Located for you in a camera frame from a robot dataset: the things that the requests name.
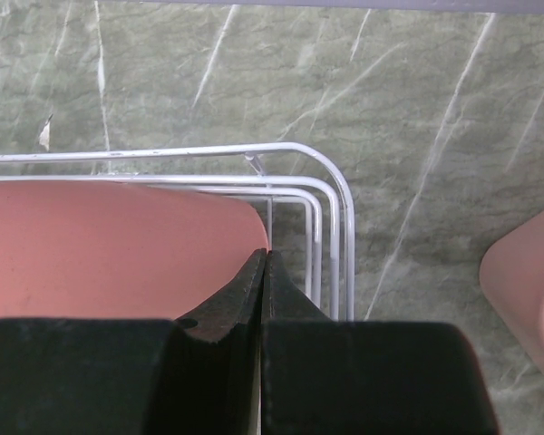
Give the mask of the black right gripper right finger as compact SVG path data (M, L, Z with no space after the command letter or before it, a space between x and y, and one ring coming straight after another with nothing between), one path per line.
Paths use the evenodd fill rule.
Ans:
M261 428L266 434L496 434L476 354L436 322L334 321L267 256Z

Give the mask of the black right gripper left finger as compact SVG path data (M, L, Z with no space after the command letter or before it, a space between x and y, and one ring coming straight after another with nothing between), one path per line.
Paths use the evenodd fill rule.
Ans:
M175 320L0 318L0 434L249 434L266 264Z

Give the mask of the pink plastic cup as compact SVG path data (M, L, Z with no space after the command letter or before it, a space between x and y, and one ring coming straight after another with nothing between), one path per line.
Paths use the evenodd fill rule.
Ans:
M0 181L0 317L175 319L267 246L258 213L238 199Z

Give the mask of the pink compartment organizer tray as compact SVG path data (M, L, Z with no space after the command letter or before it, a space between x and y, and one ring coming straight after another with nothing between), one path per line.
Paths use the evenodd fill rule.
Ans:
M481 260L481 291L544 375L544 210Z

